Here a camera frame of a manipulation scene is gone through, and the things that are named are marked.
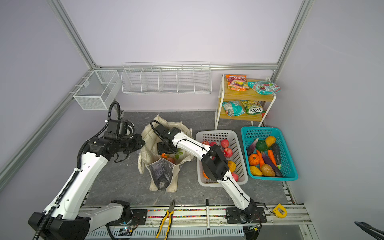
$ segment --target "wooden shelf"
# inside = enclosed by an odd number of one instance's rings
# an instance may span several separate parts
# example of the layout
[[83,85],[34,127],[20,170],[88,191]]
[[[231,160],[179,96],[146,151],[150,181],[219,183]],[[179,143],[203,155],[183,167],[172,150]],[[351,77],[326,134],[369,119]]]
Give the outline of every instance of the wooden shelf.
[[[240,102],[241,104],[241,107],[243,108],[244,112],[245,112],[245,109],[244,109],[244,105],[242,104],[242,102]],[[232,119],[232,120],[245,120],[245,121],[255,121],[255,122],[260,122],[263,118],[263,116],[261,114],[257,114],[257,115],[249,115],[247,113],[244,113],[240,116],[237,116],[237,117],[230,117],[228,116],[226,113],[225,113],[225,109],[223,108],[223,106],[221,106],[221,112],[220,112],[220,118],[221,119]]]
[[[257,82],[262,81],[261,79],[247,79],[247,82]],[[261,95],[258,94],[253,89],[249,89],[246,91],[234,91],[228,89],[225,86],[224,89],[224,101],[237,101],[237,100],[255,100],[255,101],[264,101],[264,102],[272,102],[273,95]]]

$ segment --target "purple eggplant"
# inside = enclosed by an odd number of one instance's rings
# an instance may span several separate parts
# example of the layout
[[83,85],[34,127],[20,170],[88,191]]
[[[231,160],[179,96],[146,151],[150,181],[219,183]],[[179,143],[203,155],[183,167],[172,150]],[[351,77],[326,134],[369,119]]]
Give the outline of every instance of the purple eggplant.
[[282,173],[280,172],[280,170],[273,164],[272,160],[269,159],[269,157],[264,153],[262,152],[262,156],[263,156],[263,160],[264,160],[264,163],[265,164],[268,164],[269,166],[272,167],[272,169],[275,171],[275,174],[276,174],[276,177],[282,177]]
[[257,141],[259,141],[259,138],[256,138],[253,143],[251,145],[249,145],[249,147],[247,148],[247,155],[250,156],[251,154],[253,154],[253,152],[255,151],[255,148],[256,148],[256,143]]

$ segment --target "gray marble tabletop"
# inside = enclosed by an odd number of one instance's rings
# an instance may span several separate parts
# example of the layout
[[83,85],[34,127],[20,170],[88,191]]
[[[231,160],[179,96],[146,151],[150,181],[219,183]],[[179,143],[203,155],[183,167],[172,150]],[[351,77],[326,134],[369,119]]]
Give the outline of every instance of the gray marble tabletop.
[[[180,122],[192,128],[193,137],[197,132],[214,129],[214,112],[125,112],[122,119],[135,124],[136,133],[141,133],[157,114],[168,122]],[[237,133],[240,145],[240,130],[250,126],[248,121],[221,119],[218,129],[233,130]],[[222,187],[203,187],[197,180],[196,160],[186,162],[180,167],[177,192],[150,191],[151,177],[145,170],[141,175],[137,168],[139,151],[131,153],[120,163],[109,161],[97,176],[85,205],[106,205],[118,199],[130,202],[132,206],[168,205],[175,199],[177,205],[233,205],[232,199]],[[248,178],[241,188],[256,202],[266,204],[287,204],[280,181],[266,181]]]

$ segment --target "carrot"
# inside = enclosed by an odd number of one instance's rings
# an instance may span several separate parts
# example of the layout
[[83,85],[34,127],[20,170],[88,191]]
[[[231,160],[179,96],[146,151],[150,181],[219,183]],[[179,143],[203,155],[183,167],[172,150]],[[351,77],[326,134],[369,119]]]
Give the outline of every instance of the carrot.
[[261,153],[259,150],[256,150],[256,153],[257,153],[257,155],[258,155],[259,158],[260,158],[259,166],[262,167],[262,166],[264,165],[264,160],[263,160],[262,153]]
[[275,156],[273,155],[272,150],[268,150],[268,157],[273,162],[273,164],[277,167]]

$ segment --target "white wall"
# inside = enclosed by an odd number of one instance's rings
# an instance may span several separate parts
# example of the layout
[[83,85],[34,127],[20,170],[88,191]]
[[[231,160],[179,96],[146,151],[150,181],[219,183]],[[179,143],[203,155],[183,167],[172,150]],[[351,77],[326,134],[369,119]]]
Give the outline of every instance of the white wall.
[[373,239],[354,221],[384,230],[383,13],[381,0],[317,0],[266,120],[284,134],[320,239]]
[[87,70],[45,0],[0,1],[0,167]]
[[275,63],[302,0],[62,0],[97,64]]
[[107,111],[82,110],[73,101],[30,158],[0,192],[0,239],[32,239],[28,219],[61,190],[81,145],[104,125]]
[[272,70],[212,71],[212,92],[210,94],[127,95],[119,92],[116,100],[124,111],[214,111],[223,74],[245,74],[249,79],[265,79],[272,73]]

